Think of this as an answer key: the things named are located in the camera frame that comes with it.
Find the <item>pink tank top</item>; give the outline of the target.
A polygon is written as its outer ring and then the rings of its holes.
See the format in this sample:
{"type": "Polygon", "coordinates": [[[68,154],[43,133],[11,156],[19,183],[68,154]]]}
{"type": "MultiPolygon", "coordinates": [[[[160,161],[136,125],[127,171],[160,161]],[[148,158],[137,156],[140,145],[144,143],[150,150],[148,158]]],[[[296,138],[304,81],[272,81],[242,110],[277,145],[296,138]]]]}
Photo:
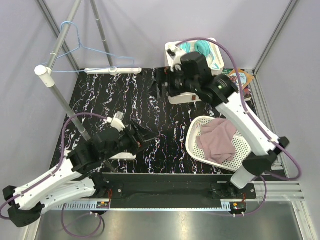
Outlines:
{"type": "Polygon", "coordinates": [[[227,119],[215,118],[200,128],[196,137],[197,147],[204,152],[204,159],[212,163],[230,162],[236,155],[232,140],[236,127],[227,119]]]}

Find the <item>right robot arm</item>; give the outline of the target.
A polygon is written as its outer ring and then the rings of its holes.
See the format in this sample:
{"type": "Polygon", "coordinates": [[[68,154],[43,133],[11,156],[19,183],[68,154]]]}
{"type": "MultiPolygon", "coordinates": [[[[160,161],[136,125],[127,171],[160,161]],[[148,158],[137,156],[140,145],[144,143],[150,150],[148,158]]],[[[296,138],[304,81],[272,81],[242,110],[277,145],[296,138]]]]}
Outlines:
{"type": "Polygon", "coordinates": [[[250,181],[271,170],[278,155],[290,143],[287,137],[270,131],[247,107],[241,91],[228,76],[213,75],[205,56],[198,52],[182,55],[173,66],[156,68],[153,79],[154,97],[161,96],[163,89],[174,96],[186,92],[196,94],[224,115],[249,144],[251,153],[227,185],[232,198],[239,198],[250,181]]]}

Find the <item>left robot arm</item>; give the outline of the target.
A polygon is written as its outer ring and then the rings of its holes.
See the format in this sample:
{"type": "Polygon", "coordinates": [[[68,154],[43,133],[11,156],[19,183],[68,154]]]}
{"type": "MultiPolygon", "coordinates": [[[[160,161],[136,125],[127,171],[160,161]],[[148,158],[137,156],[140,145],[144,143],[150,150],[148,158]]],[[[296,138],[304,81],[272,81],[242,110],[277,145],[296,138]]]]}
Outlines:
{"type": "Polygon", "coordinates": [[[9,205],[8,219],[18,228],[36,222],[51,209],[80,198],[103,198],[108,186],[93,170],[102,161],[122,153],[137,155],[158,137],[131,120],[129,126],[107,127],[78,145],[54,168],[20,187],[7,186],[3,196],[9,205]]]}

